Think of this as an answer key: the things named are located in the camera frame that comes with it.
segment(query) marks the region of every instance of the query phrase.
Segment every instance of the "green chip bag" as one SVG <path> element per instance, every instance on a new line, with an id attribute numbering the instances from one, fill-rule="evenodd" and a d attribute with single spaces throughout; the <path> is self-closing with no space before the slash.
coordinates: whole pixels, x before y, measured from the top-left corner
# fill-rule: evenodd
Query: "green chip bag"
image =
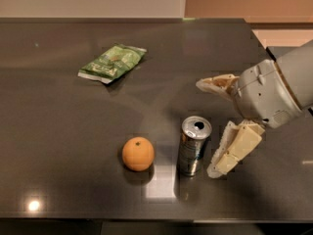
<path id="1" fill-rule="evenodd" d="M 147 50 L 116 44 L 93 62 L 81 68 L 78 76 L 111 83 L 132 70 L 145 55 Z"/>

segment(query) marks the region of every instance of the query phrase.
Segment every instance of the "robotic arm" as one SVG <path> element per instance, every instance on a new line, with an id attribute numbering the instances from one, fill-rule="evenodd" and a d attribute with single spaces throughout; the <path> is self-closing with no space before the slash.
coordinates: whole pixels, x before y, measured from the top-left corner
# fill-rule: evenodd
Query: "robotic arm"
<path id="1" fill-rule="evenodd" d="M 264 60 L 240 76 L 202 79 L 196 86 L 232 101 L 244 118 L 229 122 L 207 169 L 210 177 L 227 174 L 261 142 L 266 127 L 277 128 L 313 105 L 313 41 L 276 61 Z"/>

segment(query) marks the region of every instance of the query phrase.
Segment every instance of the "can top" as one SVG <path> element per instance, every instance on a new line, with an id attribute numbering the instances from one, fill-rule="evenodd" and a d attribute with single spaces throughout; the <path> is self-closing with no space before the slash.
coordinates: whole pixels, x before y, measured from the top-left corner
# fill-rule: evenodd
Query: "can top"
<path id="1" fill-rule="evenodd" d="M 212 131 L 211 124 L 203 117 L 187 117 L 182 124 L 183 132 L 194 139 L 202 140 L 207 138 Z"/>

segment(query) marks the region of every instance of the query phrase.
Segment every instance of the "soda can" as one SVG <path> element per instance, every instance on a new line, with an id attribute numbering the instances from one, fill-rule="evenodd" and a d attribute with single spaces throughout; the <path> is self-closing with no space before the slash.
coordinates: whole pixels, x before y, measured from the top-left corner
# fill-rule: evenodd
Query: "soda can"
<path id="1" fill-rule="evenodd" d="M 178 168 L 187 176 L 195 176 L 202 167 L 203 154 L 212 127 L 203 117 L 187 117 L 182 123 Z"/>

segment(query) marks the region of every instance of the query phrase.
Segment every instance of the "orange fruit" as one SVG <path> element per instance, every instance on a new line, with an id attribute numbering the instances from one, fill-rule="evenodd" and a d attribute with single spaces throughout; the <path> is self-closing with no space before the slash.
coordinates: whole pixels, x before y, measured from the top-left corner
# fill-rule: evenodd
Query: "orange fruit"
<path id="1" fill-rule="evenodd" d="M 142 171 L 153 163 L 155 149 L 152 143 L 144 137 L 129 139 L 122 150 L 122 158 L 125 165 L 135 171 Z"/>

